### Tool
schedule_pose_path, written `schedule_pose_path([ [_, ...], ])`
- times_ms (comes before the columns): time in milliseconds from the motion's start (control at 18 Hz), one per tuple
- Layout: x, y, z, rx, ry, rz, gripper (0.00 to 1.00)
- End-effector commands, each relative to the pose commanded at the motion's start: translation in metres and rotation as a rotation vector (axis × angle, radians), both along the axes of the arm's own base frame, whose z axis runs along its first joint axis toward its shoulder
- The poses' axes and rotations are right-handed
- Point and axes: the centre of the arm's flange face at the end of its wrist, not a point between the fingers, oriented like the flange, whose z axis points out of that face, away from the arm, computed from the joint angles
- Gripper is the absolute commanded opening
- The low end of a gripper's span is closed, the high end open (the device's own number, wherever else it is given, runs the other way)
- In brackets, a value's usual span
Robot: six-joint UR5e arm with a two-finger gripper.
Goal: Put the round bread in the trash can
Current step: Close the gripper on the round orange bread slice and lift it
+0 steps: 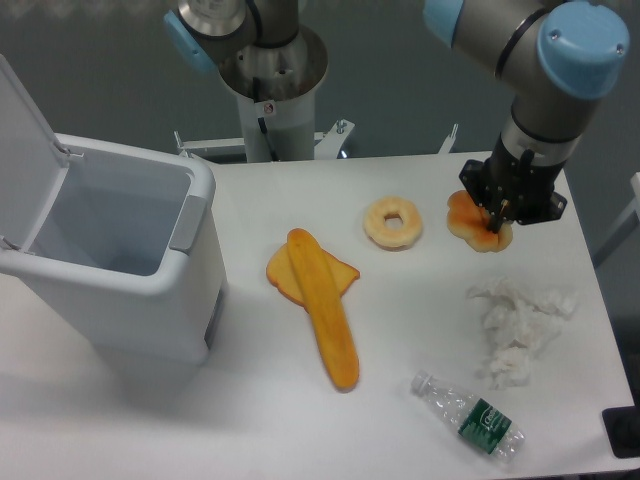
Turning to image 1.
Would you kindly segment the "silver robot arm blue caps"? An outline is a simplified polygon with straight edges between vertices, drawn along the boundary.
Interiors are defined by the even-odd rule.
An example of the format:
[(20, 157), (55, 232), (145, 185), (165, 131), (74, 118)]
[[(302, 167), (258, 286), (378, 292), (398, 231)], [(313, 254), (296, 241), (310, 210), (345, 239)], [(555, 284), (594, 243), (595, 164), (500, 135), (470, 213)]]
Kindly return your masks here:
[[(460, 173), (487, 229), (559, 219), (566, 201), (554, 183), (617, 81), (630, 41), (623, 20), (586, 1), (428, 1), (423, 20), (516, 93), (491, 156)], [(296, 2), (181, 1), (164, 26), (194, 69), (217, 70), (236, 96), (250, 161), (313, 157), (328, 55)]]

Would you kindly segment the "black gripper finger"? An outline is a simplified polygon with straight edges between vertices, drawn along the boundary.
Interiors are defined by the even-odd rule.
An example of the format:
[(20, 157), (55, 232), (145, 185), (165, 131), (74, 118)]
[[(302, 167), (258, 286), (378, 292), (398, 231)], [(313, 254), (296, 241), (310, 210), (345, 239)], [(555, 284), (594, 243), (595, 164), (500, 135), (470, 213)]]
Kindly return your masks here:
[(492, 233), (498, 233), (503, 224), (509, 221), (508, 214), (510, 213), (510, 201), (502, 199), (489, 210), (489, 220), (487, 223), (487, 230)]

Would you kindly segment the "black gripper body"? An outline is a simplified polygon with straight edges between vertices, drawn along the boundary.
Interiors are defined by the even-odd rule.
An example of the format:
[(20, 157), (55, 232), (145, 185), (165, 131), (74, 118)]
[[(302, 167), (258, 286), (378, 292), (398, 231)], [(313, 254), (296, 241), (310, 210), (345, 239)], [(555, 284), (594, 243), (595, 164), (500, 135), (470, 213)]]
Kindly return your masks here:
[(555, 181), (568, 160), (566, 142), (548, 142), (524, 133), (502, 133), (484, 161), (468, 160), (459, 178), (473, 202), (488, 210), (510, 201), (509, 221), (529, 225), (561, 218), (567, 205)]

